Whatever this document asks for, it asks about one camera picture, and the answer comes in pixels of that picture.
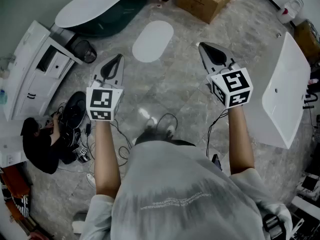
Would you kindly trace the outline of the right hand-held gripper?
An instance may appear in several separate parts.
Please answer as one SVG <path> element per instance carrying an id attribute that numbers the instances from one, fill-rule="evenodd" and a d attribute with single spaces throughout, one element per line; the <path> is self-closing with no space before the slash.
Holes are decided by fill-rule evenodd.
<path id="1" fill-rule="evenodd" d="M 242 106 L 250 101 L 253 84 L 245 67 L 241 68 L 227 48 L 200 42 L 198 51 L 206 71 L 211 92 L 226 109 Z"/>

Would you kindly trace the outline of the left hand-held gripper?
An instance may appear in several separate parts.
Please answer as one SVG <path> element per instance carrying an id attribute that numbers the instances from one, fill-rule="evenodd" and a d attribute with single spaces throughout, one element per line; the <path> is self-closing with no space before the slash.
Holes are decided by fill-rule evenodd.
<path id="1" fill-rule="evenodd" d="M 122 54 L 99 63 L 86 88 L 86 111 L 91 121 L 114 121 L 124 96 L 125 59 Z"/>

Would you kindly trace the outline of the white oval bath mat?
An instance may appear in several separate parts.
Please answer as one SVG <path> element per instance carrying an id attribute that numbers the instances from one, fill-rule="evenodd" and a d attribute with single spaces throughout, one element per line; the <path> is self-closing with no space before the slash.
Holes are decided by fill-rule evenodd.
<path id="1" fill-rule="evenodd" d="M 174 34 L 171 24 L 156 20 L 146 25 L 132 46 L 133 56 L 140 62 L 151 63 L 160 58 Z"/>

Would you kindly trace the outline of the person's right forearm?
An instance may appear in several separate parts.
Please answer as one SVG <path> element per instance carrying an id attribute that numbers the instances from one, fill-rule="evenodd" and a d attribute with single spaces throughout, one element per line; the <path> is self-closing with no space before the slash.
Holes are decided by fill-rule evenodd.
<path id="1" fill-rule="evenodd" d="M 228 109 L 230 173 L 238 174 L 255 167 L 254 153 L 249 138 L 242 106 Z"/>

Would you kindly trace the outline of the person's left forearm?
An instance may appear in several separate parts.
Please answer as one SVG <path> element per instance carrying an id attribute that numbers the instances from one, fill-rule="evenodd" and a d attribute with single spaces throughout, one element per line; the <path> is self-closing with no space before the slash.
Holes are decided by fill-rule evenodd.
<path id="1" fill-rule="evenodd" d="M 108 121 L 95 124 L 94 178 L 96 194 L 115 198 L 121 186 L 120 170 Z"/>

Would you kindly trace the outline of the white oval bathtub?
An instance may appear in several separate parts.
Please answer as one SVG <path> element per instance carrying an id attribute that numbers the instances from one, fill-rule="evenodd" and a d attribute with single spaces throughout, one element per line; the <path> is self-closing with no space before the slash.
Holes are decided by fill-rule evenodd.
<path id="1" fill-rule="evenodd" d="M 55 25 L 86 37 L 110 37 L 146 4 L 147 0 L 72 0 L 57 14 Z"/>

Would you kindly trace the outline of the black mesh wastebasket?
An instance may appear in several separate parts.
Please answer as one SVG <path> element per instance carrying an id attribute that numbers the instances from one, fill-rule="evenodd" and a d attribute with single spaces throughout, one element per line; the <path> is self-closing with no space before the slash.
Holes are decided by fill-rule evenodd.
<path id="1" fill-rule="evenodd" d="M 87 64 L 91 64 L 97 59 L 97 52 L 88 40 L 79 41 L 73 48 L 73 54 Z"/>

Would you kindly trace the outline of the person's left shoe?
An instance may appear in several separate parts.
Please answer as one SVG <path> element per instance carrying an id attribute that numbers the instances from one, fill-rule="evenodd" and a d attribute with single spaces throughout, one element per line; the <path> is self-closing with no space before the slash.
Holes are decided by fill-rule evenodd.
<path id="1" fill-rule="evenodd" d="M 151 133 L 151 134 L 155 134 L 156 133 L 156 128 L 158 125 L 158 120 L 154 117 L 151 117 L 150 119 L 148 119 L 148 121 L 146 122 L 144 131 L 147 133 Z"/>

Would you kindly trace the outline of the person's shoe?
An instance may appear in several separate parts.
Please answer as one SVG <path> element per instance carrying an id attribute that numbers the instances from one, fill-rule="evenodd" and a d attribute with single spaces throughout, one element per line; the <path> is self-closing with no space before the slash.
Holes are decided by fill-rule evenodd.
<path id="1" fill-rule="evenodd" d="M 169 125 L 165 131 L 165 138 L 171 139 L 174 136 L 174 133 L 176 131 L 176 128 L 174 125 Z"/>
<path id="2" fill-rule="evenodd" d="M 148 121 L 146 122 L 144 131 L 147 133 L 151 133 L 151 134 L 155 134 L 156 133 L 156 128 L 158 125 L 158 120 L 154 117 L 151 117 L 150 119 L 148 119 Z"/>

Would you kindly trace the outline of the black harness backpack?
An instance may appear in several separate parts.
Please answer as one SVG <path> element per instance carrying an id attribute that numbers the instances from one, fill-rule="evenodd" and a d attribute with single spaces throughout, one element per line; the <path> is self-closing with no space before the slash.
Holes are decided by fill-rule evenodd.
<path id="1" fill-rule="evenodd" d="M 77 149 L 80 147 L 79 139 L 81 130 L 76 128 L 66 127 L 62 132 L 64 145 L 66 146 L 66 154 L 62 158 L 65 165 L 71 164 L 78 159 Z"/>

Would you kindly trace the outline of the person's right shoe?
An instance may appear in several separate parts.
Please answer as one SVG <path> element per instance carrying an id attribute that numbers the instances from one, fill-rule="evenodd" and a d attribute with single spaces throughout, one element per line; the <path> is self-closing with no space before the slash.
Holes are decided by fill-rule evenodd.
<path id="1" fill-rule="evenodd" d="M 176 128 L 174 125 L 169 125 L 165 131 L 165 138 L 171 139 L 174 136 L 174 133 L 176 131 Z"/>

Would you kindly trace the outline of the spare hand-held gripper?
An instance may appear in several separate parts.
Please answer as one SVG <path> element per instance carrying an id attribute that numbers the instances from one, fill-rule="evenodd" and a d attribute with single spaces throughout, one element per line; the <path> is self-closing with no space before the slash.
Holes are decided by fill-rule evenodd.
<path id="1" fill-rule="evenodd" d="M 87 150 L 85 148 L 81 148 L 80 152 L 78 153 L 78 161 L 82 164 L 91 160 L 91 158 L 87 155 Z"/>

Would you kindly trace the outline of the white vanity cabinet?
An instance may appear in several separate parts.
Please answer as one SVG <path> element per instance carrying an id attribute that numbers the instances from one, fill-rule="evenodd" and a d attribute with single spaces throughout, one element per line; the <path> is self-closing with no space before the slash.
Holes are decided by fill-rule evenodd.
<path id="1" fill-rule="evenodd" d="M 83 63 L 50 34 L 33 21 L 14 52 L 15 60 L 9 63 L 9 76 L 3 82 L 7 94 L 3 112 L 8 121 L 42 117 L 74 63 Z"/>

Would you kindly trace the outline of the small brown cardboard box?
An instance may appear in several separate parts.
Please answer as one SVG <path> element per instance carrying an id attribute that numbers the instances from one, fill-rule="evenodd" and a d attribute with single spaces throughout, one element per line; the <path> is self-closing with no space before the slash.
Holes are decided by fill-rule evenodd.
<path id="1" fill-rule="evenodd" d="M 293 37 L 309 64 L 320 61 L 320 34 L 311 21 L 306 19 L 296 26 Z"/>

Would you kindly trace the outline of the chrome faucet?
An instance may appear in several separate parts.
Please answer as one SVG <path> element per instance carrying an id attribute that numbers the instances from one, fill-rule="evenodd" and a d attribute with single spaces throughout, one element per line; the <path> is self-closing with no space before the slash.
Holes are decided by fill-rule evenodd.
<path id="1" fill-rule="evenodd" d="M 5 70 L 6 68 L 3 66 L 4 61 L 7 63 L 14 63 L 16 60 L 16 56 L 14 54 L 8 54 L 6 56 L 0 56 L 0 70 Z"/>

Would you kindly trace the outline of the black metal fixture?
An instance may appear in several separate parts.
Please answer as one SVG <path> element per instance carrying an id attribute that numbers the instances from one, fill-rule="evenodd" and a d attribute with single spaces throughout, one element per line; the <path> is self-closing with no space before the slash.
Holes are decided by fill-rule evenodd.
<path id="1" fill-rule="evenodd" d="M 314 103 L 316 101 L 318 101 L 318 95 L 314 92 L 311 92 L 309 90 L 306 91 L 306 94 L 305 94 L 305 98 L 304 98 L 304 101 L 303 101 L 303 106 L 302 106 L 302 109 L 303 110 L 310 110 L 310 109 L 313 109 L 315 106 L 314 105 L 311 105 L 311 103 Z"/>

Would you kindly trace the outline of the white power strip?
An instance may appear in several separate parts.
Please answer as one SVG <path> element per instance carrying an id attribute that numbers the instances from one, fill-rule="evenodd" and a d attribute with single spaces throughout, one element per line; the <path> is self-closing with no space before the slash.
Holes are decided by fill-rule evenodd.
<path id="1" fill-rule="evenodd" d="M 95 181 L 95 178 L 94 178 L 94 175 L 91 174 L 91 173 L 87 173 L 85 175 L 86 177 L 86 180 L 88 182 L 88 184 L 93 188 L 93 189 L 96 189 L 96 181 Z"/>

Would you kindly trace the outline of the person's grey shirt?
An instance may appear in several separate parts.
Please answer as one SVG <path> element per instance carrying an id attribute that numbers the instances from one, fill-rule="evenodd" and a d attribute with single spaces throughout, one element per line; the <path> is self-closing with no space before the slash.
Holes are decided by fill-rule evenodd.
<path id="1" fill-rule="evenodd" d="M 116 197 L 91 199 L 80 240 L 271 240 L 268 214 L 292 231 L 255 169 L 229 176 L 197 147 L 148 141 L 131 150 Z"/>

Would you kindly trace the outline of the white flat box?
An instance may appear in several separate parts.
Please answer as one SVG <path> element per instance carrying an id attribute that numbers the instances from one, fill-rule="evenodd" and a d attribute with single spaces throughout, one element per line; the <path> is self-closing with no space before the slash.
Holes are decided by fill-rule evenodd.
<path id="1" fill-rule="evenodd" d="M 0 144 L 0 167 L 6 168 L 27 161 L 21 143 L 9 145 Z"/>

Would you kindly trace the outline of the red bag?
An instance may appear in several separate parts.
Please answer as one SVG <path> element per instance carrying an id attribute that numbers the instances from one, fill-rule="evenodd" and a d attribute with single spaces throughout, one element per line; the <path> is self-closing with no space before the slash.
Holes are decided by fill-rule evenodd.
<path id="1" fill-rule="evenodd" d="M 15 220 L 27 218 L 30 212 L 30 186 L 15 166 L 0 168 L 0 187 L 4 203 Z"/>

